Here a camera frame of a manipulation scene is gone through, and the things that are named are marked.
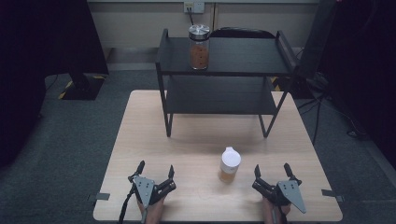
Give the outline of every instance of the black chair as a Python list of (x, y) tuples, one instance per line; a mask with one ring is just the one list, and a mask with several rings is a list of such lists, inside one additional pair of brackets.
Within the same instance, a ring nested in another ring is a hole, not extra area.
[(268, 31), (240, 27), (222, 27), (213, 31), (210, 37), (275, 38), (275, 36)]

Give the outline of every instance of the bottle cap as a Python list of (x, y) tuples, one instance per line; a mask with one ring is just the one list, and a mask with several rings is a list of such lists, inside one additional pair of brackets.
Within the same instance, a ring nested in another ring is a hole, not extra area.
[(210, 29), (206, 25), (192, 25), (189, 29), (189, 38), (192, 40), (202, 41), (209, 38)]

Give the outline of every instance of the light wood tabletop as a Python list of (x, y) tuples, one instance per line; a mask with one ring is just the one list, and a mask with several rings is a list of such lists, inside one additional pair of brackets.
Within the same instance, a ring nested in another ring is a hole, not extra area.
[[(282, 92), (274, 91), (276, 102)], [(270, 116), (263, 117), (268, 125)], [(221, 154), (233, 147), (242, 157), (231, 184), (219, 180)], [(258, 116), (174, 115), (172, 136), (167, 137), (158, 91), (133, 91), (120, 125), (107, 166), (96, 220), (118, 220), (131, 189), (128, 176), (145, 161), (142, 175), (160, 184), (175, 168), (177, 189), (165, 199), (164, 221), (263, 221), (262, 196), (251, 186), (254, 168), (260, 165), (262, 179), (275, 185), (288, 180), (287, 162), (300, 186), (306, 213), (292, 206), (289, 221), (339, 221), (342, 213), (335, 198), (322, 195), (331, 190), (316, 151), (290, 95), (282, 105), (271, 135), (262, 136)], [(140, 220), (136, 198), (128, 203), (125, 220)]]

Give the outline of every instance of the glass jar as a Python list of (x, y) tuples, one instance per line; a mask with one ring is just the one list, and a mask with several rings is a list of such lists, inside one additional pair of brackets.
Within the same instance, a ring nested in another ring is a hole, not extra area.
[(193, 25), (189, 29), (190, 66), (193, 69), (206, 69), (209, 64), (209, 34), (206, 25)]

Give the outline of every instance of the white wall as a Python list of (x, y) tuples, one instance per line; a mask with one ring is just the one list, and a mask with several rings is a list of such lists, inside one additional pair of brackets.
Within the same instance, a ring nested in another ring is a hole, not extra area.
[[(159, 46), (164, 28), (169, 29), (170, 36), (188, 36), (191, 22), (183, 12), (183, 2), (92, 1), (89, 3), (92, 17), (104, 48), (155, 48)], [(308, 37), (317, 5), (206, 2), (205, 13), (193, 14), (192, 17), (194, 23), (207, 24), (212, 29), (239, 26), (263, 29), (274, 34), (277, 30), (282, 30), (293, 47), (302, 47)]]

